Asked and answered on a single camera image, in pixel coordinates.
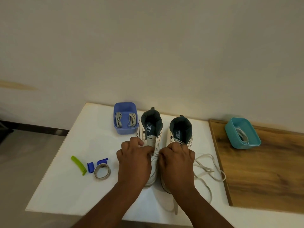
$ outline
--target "black baseboard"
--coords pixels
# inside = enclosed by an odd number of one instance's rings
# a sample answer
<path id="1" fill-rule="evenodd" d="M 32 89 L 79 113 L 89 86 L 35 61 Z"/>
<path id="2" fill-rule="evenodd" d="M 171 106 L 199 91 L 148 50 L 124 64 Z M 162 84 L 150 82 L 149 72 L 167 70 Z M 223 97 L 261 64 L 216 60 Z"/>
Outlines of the black baseboard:
<path id="1" fill-rule="evenodd" d="M 7 121 L 2 121 L 2 120 L 0 120 L 0 122 L 11 130 L 24 130 L 24 131 L 47 133 L 47 134 L 53 134 L 53 135 L 59 135 L 59 136 L 66 136 L 69 133 L 69 130 L 63 130 L 63 129 L 58 129 L 58 128 L 29 125 L 29 124 L 23 124 L 23 123 L 17 123 L 17 122 L 7 122 Z"/>

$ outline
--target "wall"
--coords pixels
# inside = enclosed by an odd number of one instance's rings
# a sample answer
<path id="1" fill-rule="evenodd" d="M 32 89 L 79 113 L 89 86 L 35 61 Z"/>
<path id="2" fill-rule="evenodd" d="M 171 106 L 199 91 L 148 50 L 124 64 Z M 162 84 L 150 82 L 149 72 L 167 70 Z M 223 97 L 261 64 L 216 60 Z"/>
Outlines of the wall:
<path id="1" fill-rule="evenodd" d="M 304 0 L 0 0 L 0 117 L 85 102 L 304 132 Z"/>

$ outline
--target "person's right arm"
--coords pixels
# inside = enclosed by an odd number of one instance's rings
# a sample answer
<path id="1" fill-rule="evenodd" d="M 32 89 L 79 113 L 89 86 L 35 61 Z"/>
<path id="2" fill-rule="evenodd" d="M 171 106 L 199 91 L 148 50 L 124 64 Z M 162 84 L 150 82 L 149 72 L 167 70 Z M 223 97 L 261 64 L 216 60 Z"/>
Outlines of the person's right arm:
<path id="1" fill-rule="evenodd" d="M 177 142 L 169 144 L 159 153 L 165 185 L 193 227 L 233 227 L 196 190 L 193 173 L 195 153 Z"/>

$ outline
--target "person's left hand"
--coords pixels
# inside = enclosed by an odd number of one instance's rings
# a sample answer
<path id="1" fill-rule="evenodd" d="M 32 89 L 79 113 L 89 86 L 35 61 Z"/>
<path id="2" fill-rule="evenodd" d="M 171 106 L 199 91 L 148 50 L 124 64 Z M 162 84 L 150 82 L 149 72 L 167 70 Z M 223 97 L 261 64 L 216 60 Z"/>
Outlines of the person's left hand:
<path id="1" fill-rule="evenodd" d="M 116 152 L 119 161 L 117 183 L 130 185 L 132 188 L 142 190 L 151 174 L 152 146 L 144 146 L 144 142 L 131 137 L 130 141 L 121 143 L 121 149 Z"/>

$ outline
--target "white table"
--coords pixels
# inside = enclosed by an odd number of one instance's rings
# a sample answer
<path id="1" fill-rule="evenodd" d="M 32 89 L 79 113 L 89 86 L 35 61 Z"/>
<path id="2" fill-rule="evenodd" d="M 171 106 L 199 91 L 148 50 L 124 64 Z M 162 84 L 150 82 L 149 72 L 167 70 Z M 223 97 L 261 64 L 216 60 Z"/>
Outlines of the white table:
<path id="1" fill-rule="evenodd" d="M 174 116 L 161 115 L 164 134 Z M 196 155 L 216 153 L 206 121 L 190 119 L 194 139 L 192 150 Z M 54 160 L 30 200 L 27 211 L 56 214 L 85 215 L 117 182 L 119 163 L 116 151 L 123 141 L 134 135 L 118 135 L 113 126 L 113 107 L 86 103 L 72 129 L 64 140 Z M 83 164 L 109 158 L 111 175 L 104 181 L 96 180 L 93 173 L 82 176 L 78 167 L 70 160 L 76 156 Z M 209 159 L 201 162 L 213 167 Z M 203 170 L 194 167 L 196 173 Z M 234 227 L 303 227 L 304 215 L 273 212 L 256 209 L 230 207 L 223 183 L 203 176 L 213 194 L 211 205 Z M 195 182 L 200 194 L 208 199 L 209 192 L 200 182 Z M 142 190 L 138 199 L 125 214 L 124 220 L 153 222 L 191 226 L 185 213 L 179 208 L 178 215 L 173 212 L 172 195 L 163 191 L 159 179 L 150 188 Z"/>

